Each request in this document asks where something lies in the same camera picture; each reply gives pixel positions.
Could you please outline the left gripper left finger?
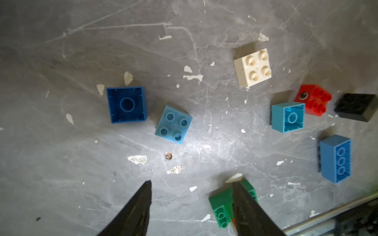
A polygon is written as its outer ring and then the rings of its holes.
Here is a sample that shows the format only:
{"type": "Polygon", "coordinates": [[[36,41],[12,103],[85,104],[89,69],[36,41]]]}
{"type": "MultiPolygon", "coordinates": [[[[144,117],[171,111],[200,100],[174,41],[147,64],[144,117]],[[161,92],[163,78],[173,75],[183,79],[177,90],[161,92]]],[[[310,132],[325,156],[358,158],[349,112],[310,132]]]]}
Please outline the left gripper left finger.
{"type": "Polygon", "coordinates": [[[151,204],[152,183],[146,181],[99,235],[145,236],[149,225],[151,204]]]}

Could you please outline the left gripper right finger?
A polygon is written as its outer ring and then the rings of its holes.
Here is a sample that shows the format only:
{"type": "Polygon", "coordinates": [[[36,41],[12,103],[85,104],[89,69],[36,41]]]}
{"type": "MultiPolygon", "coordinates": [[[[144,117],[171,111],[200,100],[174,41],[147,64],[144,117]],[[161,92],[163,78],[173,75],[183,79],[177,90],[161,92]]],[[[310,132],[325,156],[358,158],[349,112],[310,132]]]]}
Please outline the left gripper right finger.
{"type": "Polygon", "coordinates": [[[241,183],[233,183],[232,196],[237,235],[285,236],[241,183]]]}

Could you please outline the long green lego brick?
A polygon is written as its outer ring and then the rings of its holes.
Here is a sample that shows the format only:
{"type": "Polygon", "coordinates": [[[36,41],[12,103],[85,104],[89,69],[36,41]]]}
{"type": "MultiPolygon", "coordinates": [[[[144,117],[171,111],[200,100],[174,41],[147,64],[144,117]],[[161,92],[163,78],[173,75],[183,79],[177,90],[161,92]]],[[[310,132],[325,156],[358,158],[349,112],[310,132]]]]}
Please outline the long green lego brick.
{"type": "Polygon", "coordinates": [[[222,229],[227,228],[234,219],[232,184],[227,183],[223,187],[213,191],[210,194],[209,202],[218,226],[222,229]]]}

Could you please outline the brown lego brick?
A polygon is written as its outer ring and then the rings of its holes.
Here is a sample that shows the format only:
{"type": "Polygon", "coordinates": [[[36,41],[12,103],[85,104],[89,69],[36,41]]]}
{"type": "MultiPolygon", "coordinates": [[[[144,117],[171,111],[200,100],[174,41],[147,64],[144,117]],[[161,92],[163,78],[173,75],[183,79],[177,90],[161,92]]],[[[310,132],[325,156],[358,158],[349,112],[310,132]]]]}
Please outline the brown lego brick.
{"type": "Polygon", "coordinates": [[[232,219],[231,219],[231,222],[232,222],[231,226],[232,226],[232,229],[233,229],[233,231],[234,231],[234,234],[237,236],[238,233],[237,233],[237,227],[236,227],[236,221],[235,221],[235,219],[232,218],[232,219]]]}

